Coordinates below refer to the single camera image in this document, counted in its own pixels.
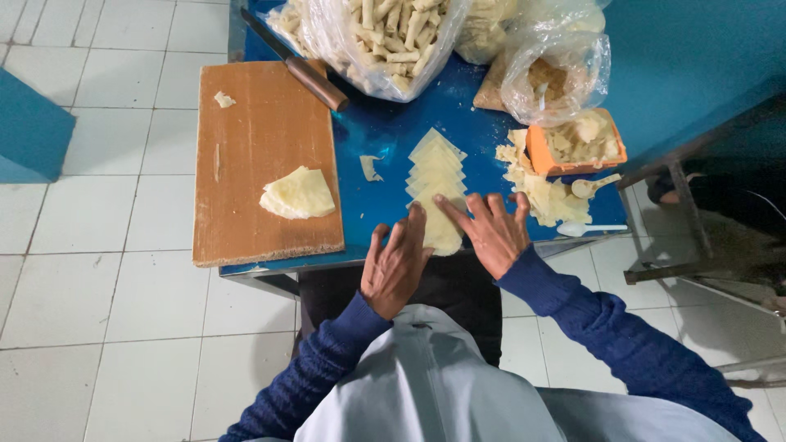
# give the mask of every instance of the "wooden cutting board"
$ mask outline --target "wooden cutting board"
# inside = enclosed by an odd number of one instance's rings
[[[325,67],[310,63],[322,74]],[[214,96],[237,103],[222,109]],[[344,250],[330,109],[280,61],[205,66],[200,74],[193,263],[253,263]],[[263,187],[300,166],[321,169],[336,211],[285,219]]]

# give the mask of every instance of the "navy blue sweater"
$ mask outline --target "navy blue sweater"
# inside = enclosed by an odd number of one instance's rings
[[[751,401],[736,396],[723,376],[696,353],[625,312],[625,303],[593,293],[578,278],[558,274],[525,250],[497,285],[551,316],[565,334],[584,345],[625,382],[628,393],[692,408],[743,442],[764,441],[751,427]],[[391,328],[356,293],[334,321],[323,322],[300,344],[300,355],[263,389],[219,442],[259,437],[291,440],[333,386],[347,376],[369,344]]]

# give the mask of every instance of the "person's foot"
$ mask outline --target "person's foot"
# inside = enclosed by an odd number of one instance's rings
[[[703,176],[703,174],[692,173],[686,176],[686,178],[688,182],[691,182],[697,176]],[[669,171],[660,173],[658,179],[647,189],[647,196],[655,204],[679,204],[680,202],[680,197],[674,188],[674,182],[671,180]]]

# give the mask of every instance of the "white plastic spoon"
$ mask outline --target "white plastic spoon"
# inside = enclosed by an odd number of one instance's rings
[[[616,226],[587,226],[586,224],[568,221],[557,226],[556,231],[567,237],[580,237],[587,232],[595,230],[627,230],[628,226],[622,224]]]
[[[595,196],[595,192],[601,187],[609,184],[610,182],[619,181],[623,177],[619,176],[619,174],[609,175],[604,179],[599,179],[597,181],[587,181],[585,179],[577,179],[571,184],[571,192],[579,198],[584,198],[585,200]]]

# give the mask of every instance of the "hand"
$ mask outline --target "hand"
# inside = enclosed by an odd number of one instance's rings
[[[387,246],[382,240],[391,231],[380,224],[371,234],[371,248],[365,257],[360,293],[365,302],[390,321],[404,308],[421,281],[423,267],[434,249],[423,249],[426,211],[417,201],[410,206],[410,215],[394,226]]]
[[[475,216],[471,219],[443,195],[434,196],[435,204],[467,233],[478,260],[494,279],[502,278],[530,244],[527,234],[530,201],[524,192],[516,192],[508,199],[518,205],[513,215],[505,210],[499,193],[489,193],[484,198],[479,193],[469,194],[467,208]]]

